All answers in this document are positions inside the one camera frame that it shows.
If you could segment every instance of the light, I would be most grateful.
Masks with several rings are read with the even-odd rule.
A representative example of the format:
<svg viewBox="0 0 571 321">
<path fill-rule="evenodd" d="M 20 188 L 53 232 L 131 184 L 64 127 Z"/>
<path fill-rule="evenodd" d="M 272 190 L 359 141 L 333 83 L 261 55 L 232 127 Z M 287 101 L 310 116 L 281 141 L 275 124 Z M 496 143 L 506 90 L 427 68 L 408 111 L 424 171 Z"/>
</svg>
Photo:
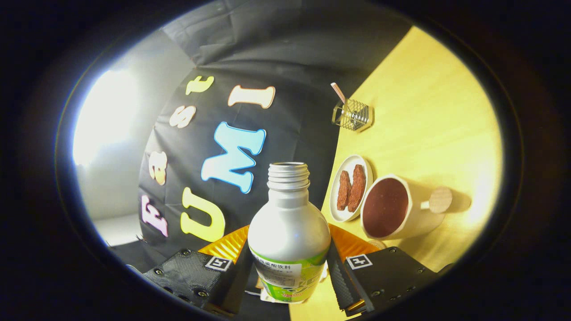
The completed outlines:
<svg viewBox="0 0 571 321">
<path fill-rule="evenodd" d="M 87 166 L 104 146 L 127 138 L 138 104 L 136 81 L 126 71 L 109 70 L 93 85 L 79 113 L 73 158 Z"/>
</svg>

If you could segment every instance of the wooden table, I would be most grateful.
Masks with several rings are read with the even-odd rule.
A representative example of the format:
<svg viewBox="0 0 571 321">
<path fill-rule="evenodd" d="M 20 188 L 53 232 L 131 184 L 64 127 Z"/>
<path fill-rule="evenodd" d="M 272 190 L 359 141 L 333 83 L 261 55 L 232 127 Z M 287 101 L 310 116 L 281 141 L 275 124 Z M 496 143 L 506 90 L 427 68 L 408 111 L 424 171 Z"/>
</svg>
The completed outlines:
<svg viewBox="0 0 571 321">
<path fill-rule="evenodd" d="M 343 160 L 359 154 L 370 162 L 375 178 L 394 173 L 466 195 L 471 204 L 448 212 L 429 234 L 383 241 L 433 271 L 457 261 L 485 227 L 502 178 L 500 130 L 478 80 L 446 47 L 412 27 L 351 98 L 374 107 L 375 122 L 361 133 L 340 129 L 329 185 Z M 329 195 L 321 209 L 327 221 L 369 240 L 360 217 L 332 219 Z M 329 277 L 306 302 L 290 305 L 289 312 L 295 321 L 348 319 Z"/>
</svg>

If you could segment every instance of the aluminum bottle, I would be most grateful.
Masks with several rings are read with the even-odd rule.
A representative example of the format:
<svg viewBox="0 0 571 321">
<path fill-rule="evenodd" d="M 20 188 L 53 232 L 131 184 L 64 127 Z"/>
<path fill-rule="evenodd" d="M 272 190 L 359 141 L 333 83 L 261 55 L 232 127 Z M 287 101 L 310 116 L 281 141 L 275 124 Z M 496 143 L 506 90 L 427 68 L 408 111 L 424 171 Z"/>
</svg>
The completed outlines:
<svg viewBox="0 0 571 321">
<path fill-rule="evenodd" d="M 331 235 L 321 212 L 309 202 L 304 163 L 273 163 L 268 171 L 268 203 L 256 213 L 248 245 L 266 291 L 295 303 L 313 293 Z"/>
</svg>

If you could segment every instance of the dark liquid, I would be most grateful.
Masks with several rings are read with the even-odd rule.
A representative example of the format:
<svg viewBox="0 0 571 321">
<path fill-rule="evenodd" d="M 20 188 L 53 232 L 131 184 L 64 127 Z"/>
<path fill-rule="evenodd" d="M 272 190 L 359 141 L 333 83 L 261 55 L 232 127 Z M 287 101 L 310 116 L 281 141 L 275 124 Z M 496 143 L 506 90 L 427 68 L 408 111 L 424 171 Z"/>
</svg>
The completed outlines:
<svg viewBox="0 0 571 321">
<path fill-rule="evenodd" d="M 370 236 L 382 238 L 393 233 L 407 214 L 408 194 L 394 178 L 377 183 L 363 205 L 363 227 Z"/>
</svg>

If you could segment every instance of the brown food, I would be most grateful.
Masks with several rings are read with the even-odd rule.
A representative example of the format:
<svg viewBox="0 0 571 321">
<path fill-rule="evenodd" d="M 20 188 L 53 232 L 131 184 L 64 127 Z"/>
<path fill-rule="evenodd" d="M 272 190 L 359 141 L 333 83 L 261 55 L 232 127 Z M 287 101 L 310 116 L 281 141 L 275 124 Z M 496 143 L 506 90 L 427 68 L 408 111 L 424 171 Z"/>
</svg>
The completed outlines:
<svg viewBox="0 0 571 321">
<path fill-rule="evenodd" d="M 383 238 L 403 223 L 408 208 L 404 185 L 394 178 L 376 183 L 363 204 L 363 227 L 370 236 Z"/>
<path fill-rule="evenodd" d="M 349 192 L 351 191 L 351 181 L 347 171 L 341 172 L 339 178 L 339 193 L 337 194 L 337 209 L 343 211 L 349 202 Z"/>
<path fill-rule="evenodd" d="M 361 203 L 361 198 L 363 193 L 365 193 L 365 184 L 367 183 L 367 177 L 363 171 L 362 165 L 355 165 L 353 170 L 353 186 L 351 186 L 351 192 L 349 193 L 349 212 L 355 212 L 359 203 Z"/>
</svg>

